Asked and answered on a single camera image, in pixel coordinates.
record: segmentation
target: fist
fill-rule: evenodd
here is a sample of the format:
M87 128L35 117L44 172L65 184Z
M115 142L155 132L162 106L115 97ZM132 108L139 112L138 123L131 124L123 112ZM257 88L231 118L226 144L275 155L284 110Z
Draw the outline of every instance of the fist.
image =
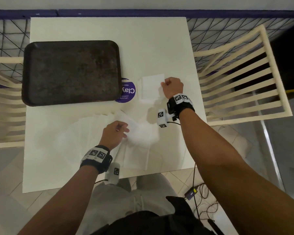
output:
M183 93L184 84L181 83L179 78L169 77L165 79L165 82L161 82L161 86L165 97L168 99L172 98L178 93Z
M108 124L102 132L102 137L99 142L99 145L106 146L110 151L118 146L122 138L126 138L129 129L127 128L128 124L121 121L114 121L111 124Z

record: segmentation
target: dark metal tray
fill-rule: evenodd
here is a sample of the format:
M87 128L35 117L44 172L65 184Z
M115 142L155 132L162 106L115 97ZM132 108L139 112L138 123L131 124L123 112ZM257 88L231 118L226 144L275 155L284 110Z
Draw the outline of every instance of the dark metal tray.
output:
M22 100L28 106L113 101L121 93L113 41L33 42L25 48Z

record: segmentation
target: white tabletop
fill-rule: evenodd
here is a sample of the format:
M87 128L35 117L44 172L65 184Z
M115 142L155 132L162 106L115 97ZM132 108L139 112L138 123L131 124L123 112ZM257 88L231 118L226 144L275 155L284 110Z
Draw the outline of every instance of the white tabletop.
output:
M122 77L137 81L143 76L165 74L184 83L184 93L196 113L206 121L186 18L32 18L30 41L112 40L119 46ZM179 125L156 125L161 105L141 104L137 94L127 103L94 102L27 107L23 192L62 187L76 172L54 148L55 135L79 118L124 111L137 122L147 121L158 133L150 147L147 170L123 168L125 146L118 152L120 178L191 168Z

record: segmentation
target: grey pants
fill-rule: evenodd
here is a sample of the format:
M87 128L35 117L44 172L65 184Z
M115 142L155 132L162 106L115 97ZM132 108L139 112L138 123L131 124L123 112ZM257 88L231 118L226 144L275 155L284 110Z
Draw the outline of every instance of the grey pants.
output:
M138 176L137 189L131 190L128 178L114 185L104 183L92 192L82 223L76 234L91 234L106 224L131 213L148 210L159 216L174 213L166 196L177 196L162 174Z

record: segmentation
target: circular sticker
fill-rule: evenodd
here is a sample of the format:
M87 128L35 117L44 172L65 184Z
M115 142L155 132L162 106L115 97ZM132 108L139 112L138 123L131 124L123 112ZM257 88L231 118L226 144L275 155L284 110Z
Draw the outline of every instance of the circular sticker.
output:
M119 103L126 103L134 98L136 94L136 88L134 83L127 78L122 78L122 85L122 95L115 101Z

